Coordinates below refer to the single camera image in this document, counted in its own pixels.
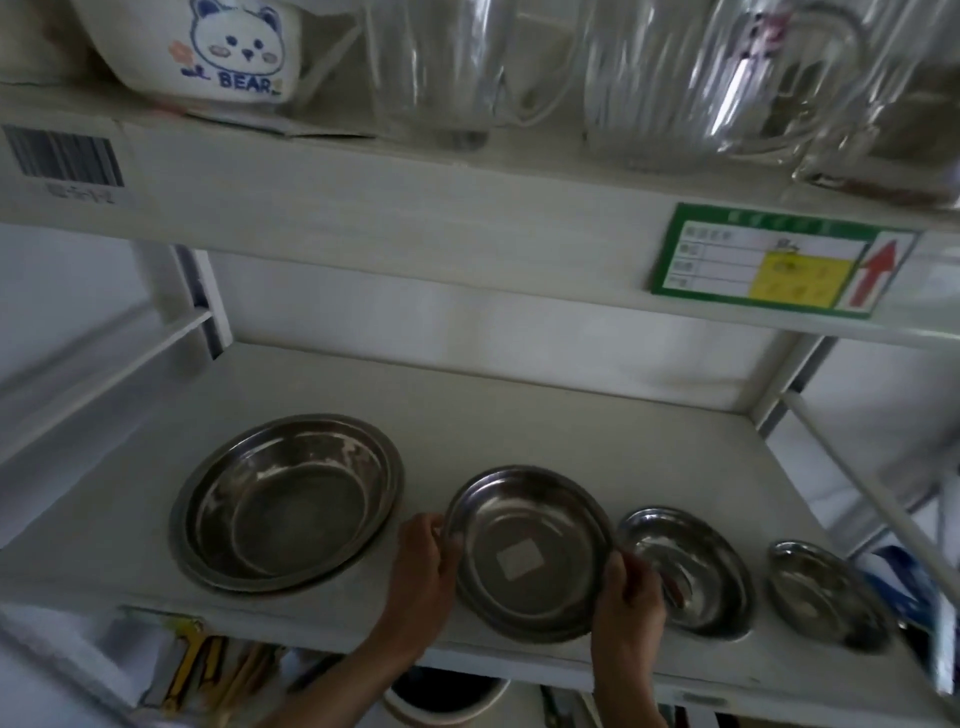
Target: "small metal plate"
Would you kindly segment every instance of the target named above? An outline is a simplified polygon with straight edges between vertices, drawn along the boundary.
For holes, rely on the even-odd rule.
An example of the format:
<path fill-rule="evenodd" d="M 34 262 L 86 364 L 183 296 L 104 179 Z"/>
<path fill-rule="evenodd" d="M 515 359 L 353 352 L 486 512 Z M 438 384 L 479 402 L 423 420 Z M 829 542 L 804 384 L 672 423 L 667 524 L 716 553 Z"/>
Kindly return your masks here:
<path fill-rule="evenodd" d="M 493 629 L 536 643 L 589 632 L 612 529 L 572 480 L 532 466 L 482 473 L 450 503 L 444 534 L 463 537 L 458 590 Z"/>
<path fill-rule="evenodd" d="M 171 515 L 171 547 L 207 586 L 290 589 L 354 558 L 402 485 L 399 453 L 376 428 L 340 415 L 277 420 L 194 471 Z"/>
<path fill-rule="evenodd" d="M 750 573 L 709 525 L 676 508 L 643 508 L 620 522 L 617 540 L 660 573 L 671 625 L 725 640 L 750 631 Z"/>
<path fill-rule="evenodd" d="M 773 544 L 767 557 L 770 600 L 797 632 L 857 652 L 889 644 L 893 618 L 843 559 L 800 541 Z"/>

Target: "printed flower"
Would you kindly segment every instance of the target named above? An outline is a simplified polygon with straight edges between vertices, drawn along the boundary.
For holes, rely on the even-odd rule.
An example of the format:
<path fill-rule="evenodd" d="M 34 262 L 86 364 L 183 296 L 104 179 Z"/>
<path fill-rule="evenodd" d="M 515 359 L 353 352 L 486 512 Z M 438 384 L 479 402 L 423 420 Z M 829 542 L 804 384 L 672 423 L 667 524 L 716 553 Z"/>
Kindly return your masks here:
<path fill-rule="evenodd" d="M 182 63 L 183 65 L 193 65 L 193 51 L 190 50 L 189 46 L 184 45 L 179 40 L 172 42 L 167 51 L 169 51 L 170 56 L 177 63 Z"/>

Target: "red arrow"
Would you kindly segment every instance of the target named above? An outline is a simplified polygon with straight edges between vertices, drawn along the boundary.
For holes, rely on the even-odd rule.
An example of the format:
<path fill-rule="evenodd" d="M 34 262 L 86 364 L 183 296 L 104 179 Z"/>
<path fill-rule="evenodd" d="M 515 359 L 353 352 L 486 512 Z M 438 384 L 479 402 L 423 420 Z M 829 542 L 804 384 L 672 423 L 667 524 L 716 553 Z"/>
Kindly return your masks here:
<path fill-rule="evenodd" d="M 884 273 L 893 273 L 897 267 L 897 241 L 891 240 L 883 246 L 879 253 L 860 266 L 861 271 L 866 271 L 866 275 L 857 284 L 856 290 L 850 299 L 850 308 L 861 308 L 870 294 L 873 293 L 880 276 Z"/>

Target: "glass cup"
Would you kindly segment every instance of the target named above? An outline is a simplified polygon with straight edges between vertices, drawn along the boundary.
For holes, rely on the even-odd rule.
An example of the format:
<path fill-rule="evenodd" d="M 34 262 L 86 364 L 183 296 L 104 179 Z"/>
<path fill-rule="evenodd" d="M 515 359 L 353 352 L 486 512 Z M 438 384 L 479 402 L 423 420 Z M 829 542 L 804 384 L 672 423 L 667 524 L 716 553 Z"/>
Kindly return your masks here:
<path fill-rule="evenodd" d="M 847 71 L 815 112 L 798 113 L 776 133 L 759 133 L 757 110 L 769 114 L 788 73 L 780 51 L 813 31 L 834 39 Z M 810 138 L 868 58 L 854 14 L 791 0 L 607 0 L 593 14 L 587 48 L 589 148 L 657 172 L 689 171 L 721 152 L 760 154 Z"/>
<path fill-rule="evenodd" d="M 960 6 L 902 0 L 866 83 L 794 179 L 896 205 L 960 207 Z"/>
<path fill-rule="evenodd" d="M 543 74 L 548 93 L 515 101 L 504 59 L 517 0 L 371 0 L 364 9 L 374 108 L 385 135 L 475 149 L 500 120 L 529 126 L 566 92 L 583 45 L 589 0 L 565 60 Z"/>

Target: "green label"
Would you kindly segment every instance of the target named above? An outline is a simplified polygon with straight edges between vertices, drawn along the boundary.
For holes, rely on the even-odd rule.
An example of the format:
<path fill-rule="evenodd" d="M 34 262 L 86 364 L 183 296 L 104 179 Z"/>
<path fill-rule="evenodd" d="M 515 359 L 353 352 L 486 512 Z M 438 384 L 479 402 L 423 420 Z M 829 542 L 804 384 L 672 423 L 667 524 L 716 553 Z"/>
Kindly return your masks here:
<path fill-rule="evenodd" d="M 866 319 L 918 236 L 843 220 L 681 203 L 651 291 Z"/>

